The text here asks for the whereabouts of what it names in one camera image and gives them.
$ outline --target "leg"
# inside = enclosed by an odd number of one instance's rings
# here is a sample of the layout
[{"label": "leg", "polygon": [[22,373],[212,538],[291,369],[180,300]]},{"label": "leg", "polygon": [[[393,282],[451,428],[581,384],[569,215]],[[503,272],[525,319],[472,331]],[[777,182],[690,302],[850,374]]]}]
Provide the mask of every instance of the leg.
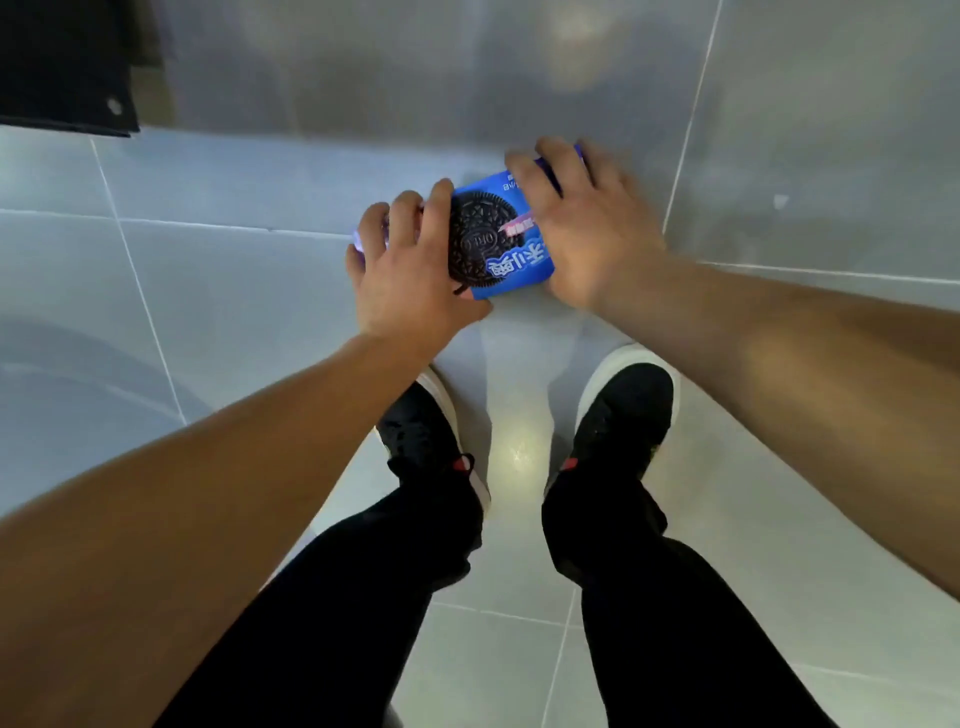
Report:
[{"label": "leg", "polygon": [[307,718],[382,727],[430,597],[469,571],[489,498],[427,392],[448,404],[439,380],[419,381],[377,426],[400,487],[287,565],[158,725]]},{"label": "leg", "polygon": [[638,478],[670,426],[674,386],[623,350],[582,402],[572,457],[543,505],[557,569],[583,588],[584,626],[611,726],[833,723],[750,612]]}]

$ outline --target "trousers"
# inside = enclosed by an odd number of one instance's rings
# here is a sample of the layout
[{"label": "trousers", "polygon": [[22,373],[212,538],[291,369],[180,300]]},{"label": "trousers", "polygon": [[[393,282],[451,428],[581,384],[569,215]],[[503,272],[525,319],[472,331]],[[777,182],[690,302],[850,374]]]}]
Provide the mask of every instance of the trousers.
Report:
[{"label": "trousers", "polygon": [[[720,575],[663,535],[634,477],[602,463],[560,473],[542,524],[583,589],[610,726],[834,726]],[[431,596],[467,575],[482,525],[467,473],[401,482],[264,587],[157,725],[381,728]]]}]

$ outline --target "black cookie image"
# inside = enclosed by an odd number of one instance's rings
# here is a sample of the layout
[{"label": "black cookie image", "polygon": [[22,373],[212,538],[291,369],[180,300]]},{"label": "black cookie image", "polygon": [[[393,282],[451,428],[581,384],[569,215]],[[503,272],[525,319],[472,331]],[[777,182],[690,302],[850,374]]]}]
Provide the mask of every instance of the black cookie image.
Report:
[{"label": "black cookie image", "polygon": [[491,192],[464,192],[455,195],[450,206],[450,277],[468,287],[483,288],[503,278],[487,270],[487,258],[500,257],[522,243],[522,238],[507,237],[504,225],[516,217],[506,200]]}]

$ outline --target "black shoe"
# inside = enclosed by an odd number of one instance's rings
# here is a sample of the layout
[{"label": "black shoe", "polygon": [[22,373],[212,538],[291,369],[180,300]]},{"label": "black shoe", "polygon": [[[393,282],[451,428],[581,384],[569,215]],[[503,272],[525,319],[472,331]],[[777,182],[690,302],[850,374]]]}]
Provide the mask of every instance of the black shoe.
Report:
[{"label": "black shoe", "polygon": [[680,406],[680,377],[639,344],[600,362],[577,408],[573,451],[564,470],[592,463],[643,477]]},{"label": "black shoe", "polygon": [[473,456],[461,451],[453,401],[432,369],[418,376],[390,406],[376,431],[390,453],[390,469],[401,480],[469,471],[484,513],[490,508],[490,491],[473,470]]}]

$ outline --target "person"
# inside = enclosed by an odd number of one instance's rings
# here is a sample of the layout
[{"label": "person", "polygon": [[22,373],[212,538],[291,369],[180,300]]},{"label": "person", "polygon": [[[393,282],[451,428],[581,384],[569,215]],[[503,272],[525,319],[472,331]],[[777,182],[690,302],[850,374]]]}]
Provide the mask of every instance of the person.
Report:
[{"label": "person", "polygon": [[[678,396],[658,356],[957,596],[960,315],[671,255],[606,153],[537,148],[562,195],[529,157],[507,164],[555,261],[549,289],[646,348],[591,379],[542,508],[583,588],[610,725],[830,725],[707,561],[664,536],[641,482]],[[364,215],[366,259],[347,253],[359,332],[338,352],[0,522],[3,724],[382,724],[489,500],[429,370],[491,310],[451,293],[451,191],[433,188],[419,238],[414,192]],[[260,591],[373,426],[399,487]]]}]

